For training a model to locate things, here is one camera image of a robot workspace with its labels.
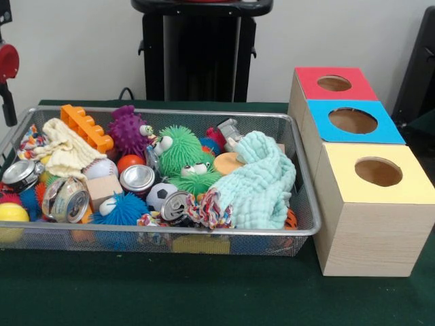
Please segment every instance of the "light blue washcloth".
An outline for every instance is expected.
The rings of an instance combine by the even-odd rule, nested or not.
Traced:
[[[220,192],[221,211],[232,205],[237,228],[281,229],[296,178],[292,161],[273,138],[259,131],[243,137],[235,151],[246,165],[211,186]]]

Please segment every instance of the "yellow ball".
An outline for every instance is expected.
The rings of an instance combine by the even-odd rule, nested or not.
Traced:
[[[5,202],[0,204],[0,221],[29,222],[29,215],[20,205]],[[23,232],[20,228],[0,228],[0,242],[16,242]]]

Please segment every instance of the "black cable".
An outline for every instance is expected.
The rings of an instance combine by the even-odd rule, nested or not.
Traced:
[[[124,88],[122,89],[122,91],[121,91],[120,97],[118,97],[118,100],[119,100],[119,101],[122,100],[122,97],[124,96],[124,93],[125,93],[125,92],[128,92],[128,94],[130,95],[130,98],[131,98],[132,101],[135,100],[135,96],[133,95],[133,92],[131,91],[131,89],[128,88],[128,87],[124,87]]]

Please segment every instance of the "blue panel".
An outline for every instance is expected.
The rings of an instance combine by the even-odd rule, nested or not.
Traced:
[[[332,143],[405,144],[393,121],[379,101],[324,101],[309,100],[308,106],[324,141]],[[368,113],[377,122],[377,128],[368,134],[354,134],[338,129],[329,120],[329,114],[340,108],[352,108]]]

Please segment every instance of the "ball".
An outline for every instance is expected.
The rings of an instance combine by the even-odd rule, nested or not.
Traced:
[[[145,160],[137,155],[125,155],[118,161],[119,173],[132,165],[145,165]]]
[[[108,158],[95,160],[83,170],[83,174],[88,178],[88,180],[98,179],[108,175],[115,175],[117,178],[119,177],[118,168],[115,163]]]
[[[157,183],[154,185],[146,198],[149,210],[160,212],[166,198],[177,190],[177,187],[170,183]]]
[[[20,205],[6,202],[0,204],[0,221],[29,222],[29,215]],[[0,242],[16,242],[22,237],[24,230],[19,228],[0,228]]]

